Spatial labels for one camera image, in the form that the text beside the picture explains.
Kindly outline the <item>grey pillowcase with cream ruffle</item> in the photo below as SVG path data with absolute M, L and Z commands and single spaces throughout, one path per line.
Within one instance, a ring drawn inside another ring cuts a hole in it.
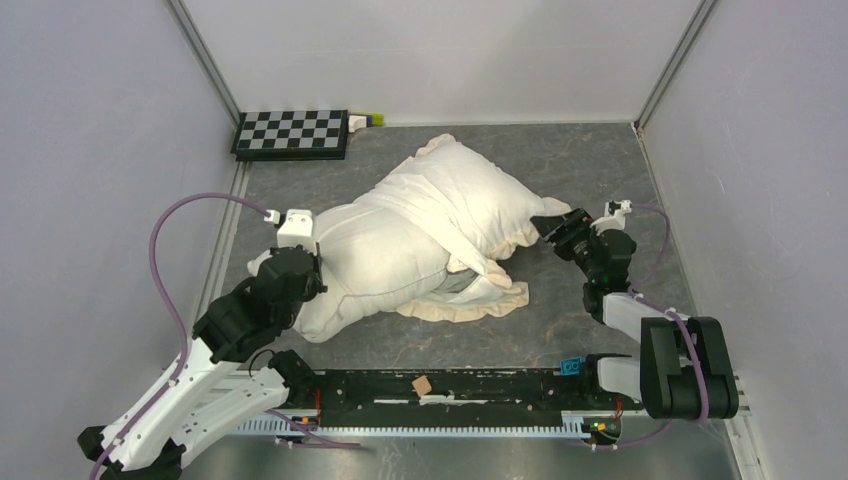
M 442 283 L 397 309 L 431 322 L 504 317 L 526 306 L 528 284 L 513 280 L 499 263 L 539 240 L 532 217 L 572 210 L 534 193 L 449 134 L 431 139 L 358 200 L 405 218 L 448 253 Z

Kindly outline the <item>white pillow insert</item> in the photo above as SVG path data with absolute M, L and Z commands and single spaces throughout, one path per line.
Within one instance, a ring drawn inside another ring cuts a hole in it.
M 345 327 L 392 312 L 445 280 L 449 253 L 421 228 L 383 207 L 358 203 L 324 211 L 313 236 L 327 291 L 305 303 L 293 330 L 322 343 Z

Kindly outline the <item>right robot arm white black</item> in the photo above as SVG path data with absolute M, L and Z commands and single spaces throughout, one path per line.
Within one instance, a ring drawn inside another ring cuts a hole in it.
M 617 393 L 640 402 L 654 419 L 730 419 L 740 393 L 720 322 L 686 316 L 650 301 L 630 279 L 637 251 L 626 232 L 628 201 L 610 201 L 602 217 L 583 209 L 531 222 L 554 253 L 585 275 L 582 301 L 598 323 L 638 342 L 638 358 L 601 356 L 577 382 L 580 400 L 602 408 Z

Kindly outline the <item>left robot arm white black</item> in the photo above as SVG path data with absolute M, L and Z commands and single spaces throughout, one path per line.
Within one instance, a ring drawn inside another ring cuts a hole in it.
M 293 327 L 301 307 L 326 292 L 316 242 L 270 250 L 257 272 L 214 300 L 186 353 L 122 417 L 77 438 L 94 479 L 177 479 L 200 453 L 250 417 L 314 394 L 297 355 L 282 353 L 254 379 L 204 407 L 199 400 Z

